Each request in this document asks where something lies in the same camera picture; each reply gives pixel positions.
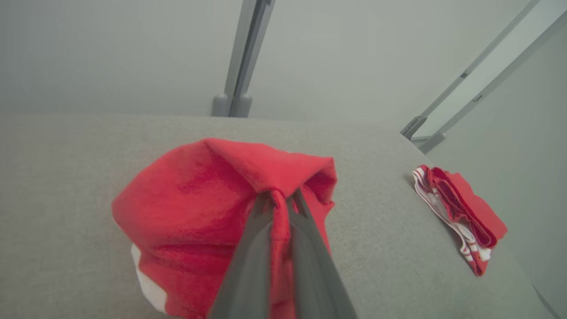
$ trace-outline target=gray frame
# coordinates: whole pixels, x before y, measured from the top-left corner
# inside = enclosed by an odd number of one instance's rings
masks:
[[[213,98],[212,116],[248,117],[247,93],[275,0],[243,0],[225,92]]]

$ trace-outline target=fabric surface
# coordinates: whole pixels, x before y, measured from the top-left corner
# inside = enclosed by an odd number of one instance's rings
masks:
[[[336,181],[330,157],[206,138],[143,169],[116,197],[112,214],[140,251],[138,269],[167,295],[157,309],[197,319],[213,305],[256,197],[269,192],[271,318],[293,318],[286,198],[301,188],[328,248],[324,220]]]
[[[468,220],[455,221],[451,219],[447,207],[450,207],[452,203],[445,202],[446,199],[440,195],[439,189],[431,182],[429,173],[430,170],[426,165],[421,165],[417,169],[413,170],[412,174],[415,180],[414,187],[416,192],[419,194],[421,199],[428,204],[437,217],[439,217],[439,219],[447,224],[457,234],[457,236],[459,236],[461,239],[460,252],[463,254],[464,259],[467,261],[472,271],[475,272],[475,275],[484,275],[488,265],[488,260],[490,260],[492,249],[483,247],[481,243],[477,242],[475,235],[469,228],[470,223]]]
[[[485,247],[494,247],[508,231],[506,225],[490,206],[476,196],[467,181],[459,174],[450,174],[438,167],[422,167],[430,183],[439,191],[453,222],[466,221],[475,238]]]
[[[359,318],[540,318],[505,247],[477,278],[413,189],[433,166],[387,123],[0,115],[0,317],[165,318],[141,294],[110,203],[165,152],[205,137],[333,157],[325,225]]]

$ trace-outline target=red towel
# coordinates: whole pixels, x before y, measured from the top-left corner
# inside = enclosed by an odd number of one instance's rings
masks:
[[[142,170],[114,200],[112,212],[140,250],[138,276],[149,277],[166,295],[165,312],[204,318],[256,195],[269,190],[275,206],[272,318],[293,318],[285,199],[301,188],[328,248],[324,219],[334,206],[336,181],[330,157],[207,138],[176,148]]]
[[[507,232],[506,225],[460,174],[421,165],[413,176],[416,192],[460,237],[460,252],[474,273],[484,275],[492,249]]]

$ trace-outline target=red and white striped cloth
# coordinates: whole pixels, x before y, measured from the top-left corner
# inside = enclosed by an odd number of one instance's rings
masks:
[[[475,275],[482,276],[492,248],[507,231],[506,225],[486,202],[474,195],[460,174],[421,165],[413,171],[413,177],[416,192],[457,233],[464,259]]]

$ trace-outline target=white stripe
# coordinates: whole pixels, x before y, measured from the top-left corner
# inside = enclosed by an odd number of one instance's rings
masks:
[[[420,184],[423,185],[423,187],[425,188],[426,185],[424,183],[424,179],[425,179],[424,170],[421,167],[418,167],[415,171],[413,171],[413,173],[415,174],[414,176],[416,176],[417,179],[420,181]]]
[[[438,205],[438,203],[434,203],[430,198],[429,195],[431,193],[427,192],[425,189],[423,189],[418,183],[416,183],[415,185],[416,191],[417,193],[421,196],[421,198],[429,205],[429,207],[431,208],[431,210],[440,218],[442,219],[445,223],[447,223],[447,225],[451,226],[453,229],[455,229],[455,227],[453,226],[452,222],[448,219],[447,217],[447,209],[445,209],[445,207],[441,204]]]
[[[132,244],[132,249],[130,250],[130,252],[132,253],[132,258],[134,259],[134,264],[136,265],[136,274],[138,274],[138,280],[140,282],[140,287],[142,288],[144,297],[148,299],[150,304],[154,306],[157,311],[166,313],[166,292],[140,270],[139,263],[140,257],[142,255],[140,249],[135,244]]]
[[[457,228],[459,228],[461,233],[463,233],[463,236],[467,239],[467,242],[469,244],[475,244],[476,243],[475,235],[472,233],[472,231],[470,231],[468,229],[468,227],[466,227],[465,225],[463,225],[461,223],[454,223],[454,224],[456,225]]]
[[[482,260],[483,262],[487,261],[490,259],[490,254],[492,253],[492,249],[490,248],[484,248],[484,247],[480,247],[479,246],[479,255],[480,255],[480,260]]]

